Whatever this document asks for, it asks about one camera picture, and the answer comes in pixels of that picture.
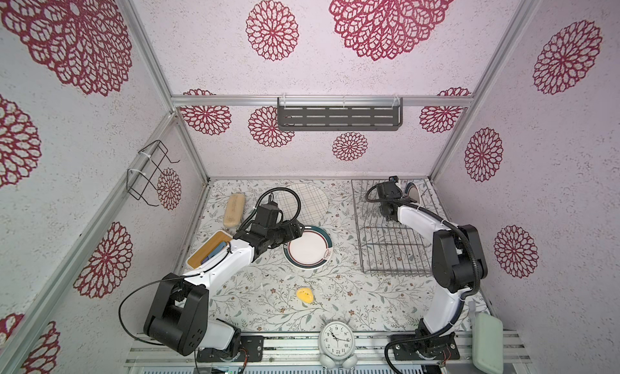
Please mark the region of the green rimmed white plate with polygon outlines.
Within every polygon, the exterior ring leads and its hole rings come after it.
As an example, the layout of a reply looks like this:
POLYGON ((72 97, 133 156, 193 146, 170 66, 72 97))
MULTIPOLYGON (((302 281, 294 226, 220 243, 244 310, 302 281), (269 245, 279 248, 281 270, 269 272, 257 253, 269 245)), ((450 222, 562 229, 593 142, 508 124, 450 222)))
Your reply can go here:
POLYGON ((301 270, 315 270, 318 269, 320 267, 323 267, 325 264, 327 264, 327 262, 329 262, 329 259, 320 259, 315 263, 312 264, 304 264, 300 261, 297 261, 295 259, 292 259, 290 257, 287 257, 286 260, 289 262, 289 264, 291 264, 293 267, 296 267, 298 269, 301 270))

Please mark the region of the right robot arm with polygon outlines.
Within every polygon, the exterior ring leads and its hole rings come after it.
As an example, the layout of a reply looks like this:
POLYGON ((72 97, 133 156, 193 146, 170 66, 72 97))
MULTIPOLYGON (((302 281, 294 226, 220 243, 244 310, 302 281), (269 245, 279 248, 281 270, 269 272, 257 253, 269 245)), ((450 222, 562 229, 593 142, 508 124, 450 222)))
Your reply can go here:
POLYGON ((381 215, 416 231, 431 242, 431 272, 437 287, 428 313, 421 319, 418 340, 445 335, 459 320, 466 300, 481 288, 488 268, 481 237, 473 225, 455 225, 405 196, 397 177, 378 183, 366 192, 369 203, 378 203, 381 215))

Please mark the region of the plaid beige plate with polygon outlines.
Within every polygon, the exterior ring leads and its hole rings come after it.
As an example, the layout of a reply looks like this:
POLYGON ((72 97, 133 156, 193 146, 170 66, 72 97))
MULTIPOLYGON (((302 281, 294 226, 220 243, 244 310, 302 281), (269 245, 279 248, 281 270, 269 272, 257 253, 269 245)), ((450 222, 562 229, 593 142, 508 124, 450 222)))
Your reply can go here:
MULTIPOLYGON (((325 192, 314 184, 297 183, 288 186, 294 191, 301 202, 300 214, 297 220, 305 225, 319 226, 329 209, 329 198, 325 192)), ((297 201, 288 192, 277 192, 274 201, 284 213, 284 218, 289 219, 297 211, 297 201)))

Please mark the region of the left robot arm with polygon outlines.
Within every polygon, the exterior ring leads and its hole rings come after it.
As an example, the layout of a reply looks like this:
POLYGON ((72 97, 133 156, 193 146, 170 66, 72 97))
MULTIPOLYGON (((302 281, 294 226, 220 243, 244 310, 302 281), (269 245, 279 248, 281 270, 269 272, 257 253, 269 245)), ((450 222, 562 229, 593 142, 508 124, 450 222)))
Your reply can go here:
POLYGON ((212 349, 226 359, 236 357, 242 348, 241 331, 209 318, 210 294, 266 251, 302 236, 305 226, 295 217, 284 220, 281 215, 276 203, 261 204, 253 218, 205 264, 184 275, 164 276, 146 316, 144 333, 182 356, 212 349))

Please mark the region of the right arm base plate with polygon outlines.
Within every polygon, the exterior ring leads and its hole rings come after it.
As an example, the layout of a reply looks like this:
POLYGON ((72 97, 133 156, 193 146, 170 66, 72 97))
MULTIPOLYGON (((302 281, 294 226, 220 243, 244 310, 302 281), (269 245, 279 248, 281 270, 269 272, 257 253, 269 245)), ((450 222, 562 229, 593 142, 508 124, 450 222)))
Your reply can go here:
POLYGON ((423 342, 402 343, 403 340, 414 337, 414 334, 390 336, 391 342, 397 342, 393 347, 396 361, 460 359, 460 352, 456 345, 454 332, 423 342))

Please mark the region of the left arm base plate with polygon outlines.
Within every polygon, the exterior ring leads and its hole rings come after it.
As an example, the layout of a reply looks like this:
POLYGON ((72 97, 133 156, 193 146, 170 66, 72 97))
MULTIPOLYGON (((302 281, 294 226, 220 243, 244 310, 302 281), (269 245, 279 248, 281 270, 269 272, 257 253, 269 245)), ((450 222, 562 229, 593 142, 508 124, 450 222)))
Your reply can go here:
POLYGON ((260 362, 263 359, 265 338, 262 335, 241 335, 234 337, 224 350, 200 348, 198 363, 239 363, 260 362))

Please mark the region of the dark rimmed plate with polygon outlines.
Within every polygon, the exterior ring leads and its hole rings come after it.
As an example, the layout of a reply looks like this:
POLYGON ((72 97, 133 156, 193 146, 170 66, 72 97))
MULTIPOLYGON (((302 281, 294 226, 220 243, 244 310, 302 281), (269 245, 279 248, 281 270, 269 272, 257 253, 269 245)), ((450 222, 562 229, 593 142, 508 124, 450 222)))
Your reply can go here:
POLYGON ((411 201, 413 204, 420 204, 421 197, 418 187, 415 183, 409 182, 405 186, 405 196, 411 201))

